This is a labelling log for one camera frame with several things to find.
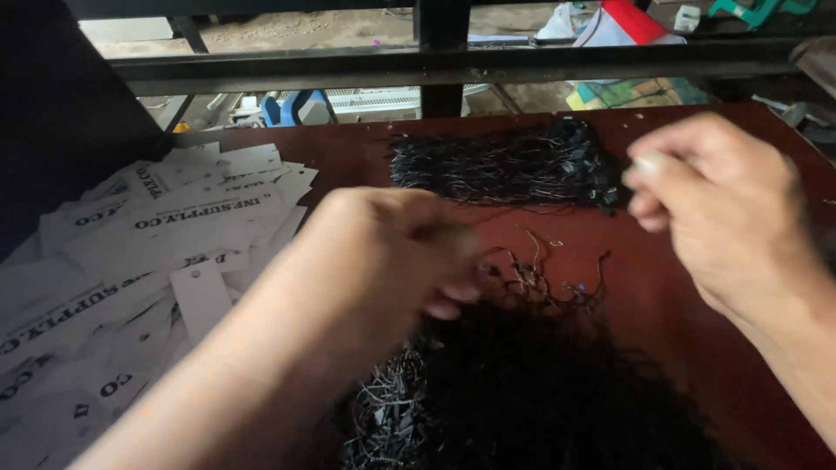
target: forearm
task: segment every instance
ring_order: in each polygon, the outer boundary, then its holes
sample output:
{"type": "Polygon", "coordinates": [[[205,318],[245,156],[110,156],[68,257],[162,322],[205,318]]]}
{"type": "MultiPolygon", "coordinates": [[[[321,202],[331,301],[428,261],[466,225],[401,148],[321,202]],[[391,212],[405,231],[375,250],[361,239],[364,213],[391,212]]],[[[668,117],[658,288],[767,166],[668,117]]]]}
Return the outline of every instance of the forearm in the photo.
{"type": "Polygon", "coordinates": [[[784,302],[730,320],[836,452],[836,284],[827,275],[808,279],[784,302]]]}
{"type": "Polygon", "coordinates": [[[75,468],[278,467],[339,397],[272,299],[251,296],[75,468]]]}

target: table surface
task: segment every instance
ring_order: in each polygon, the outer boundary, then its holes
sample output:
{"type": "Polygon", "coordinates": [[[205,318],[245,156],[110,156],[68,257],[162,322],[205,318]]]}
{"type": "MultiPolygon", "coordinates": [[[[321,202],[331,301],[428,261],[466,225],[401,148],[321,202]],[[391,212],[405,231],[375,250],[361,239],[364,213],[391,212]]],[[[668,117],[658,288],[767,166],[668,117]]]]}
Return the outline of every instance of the table surface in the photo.
{"type": "MultiPolygon", "coordinates": [[[[836,206],[824,199],[836,199],[836,170],[794,129],[755,102],[222,130],[182,135],[178,144],[219,140],[222,150],[231,151],[275,143],[284,160],[320,170],[313,190],[299,203],[314,207],[336,187],[389,186],[391,135],[475,135],[571,115],[589,123],[603,149],[627,166],[624,151],[631,142],[704,110],[724,115],[791,156],[801,172],[814,226],[825,230],[834,225],[836,206]]],[[[561,242],[559,247],[544,246],[545,273],[552,286],[569,281],[591,290],[598,279],[598,256],[611,251],[604,262],[604,308],[617,345],[642,349],[657,360],[706,412],[710,432],[754,465],[836,467],[836,459],[754,347],[702,302],[674,255],[669,235],[646,233],[623,210],[607,217],[594,209],[540,215],[510,207],[467,207],[461,214],[477,225],[486,250],[509,248],[522,261],[533,258],[536,248],[520,226],[545,242],[561,242]]],[[[500,256],[504,258],[497,258],[496,264],[508,265],[507,255],[500,256]]]]}

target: right hand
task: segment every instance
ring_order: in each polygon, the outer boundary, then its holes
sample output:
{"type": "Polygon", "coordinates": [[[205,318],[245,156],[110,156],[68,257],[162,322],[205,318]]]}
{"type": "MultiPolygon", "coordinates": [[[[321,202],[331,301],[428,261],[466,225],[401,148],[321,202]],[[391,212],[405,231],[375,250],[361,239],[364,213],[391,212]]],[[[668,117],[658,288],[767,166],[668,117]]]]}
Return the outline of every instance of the right hand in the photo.
{"type": "Polygon", "coordinates": [[[806,228],[795,166],[775,147],[706,113],[645,135],[627,153],[630,214],[648,232],[670,229],[713,309],[757,322],[833,289],[806,228]]]}

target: left hand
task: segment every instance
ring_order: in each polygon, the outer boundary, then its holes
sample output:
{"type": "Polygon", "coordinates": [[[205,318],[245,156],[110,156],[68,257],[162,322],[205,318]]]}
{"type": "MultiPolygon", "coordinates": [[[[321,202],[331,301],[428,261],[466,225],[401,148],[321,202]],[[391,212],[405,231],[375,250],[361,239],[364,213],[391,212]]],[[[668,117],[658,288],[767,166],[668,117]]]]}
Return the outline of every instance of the left hand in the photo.
{"type": "Polygon", "coordinates": [[[237,309],[272,305],[276,341],[324,374],[353,380],[390,355],[419,312],[458,316],[478,298],[475,232],[437,195],[354,188],[328,194],[237,309]]]}

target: stack of tags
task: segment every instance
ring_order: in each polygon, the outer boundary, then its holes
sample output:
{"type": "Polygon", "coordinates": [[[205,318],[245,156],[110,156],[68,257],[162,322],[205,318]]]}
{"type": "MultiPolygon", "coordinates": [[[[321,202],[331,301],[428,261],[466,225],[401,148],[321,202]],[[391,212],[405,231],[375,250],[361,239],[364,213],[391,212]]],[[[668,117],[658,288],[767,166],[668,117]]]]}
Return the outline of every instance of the stack of tags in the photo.
{"type": "Polygon", "coordinates": [[[0,265],[0,459],[64,468],[191,351],[296,233],[317,171],[275,146],[137,161],[0,265]]]}

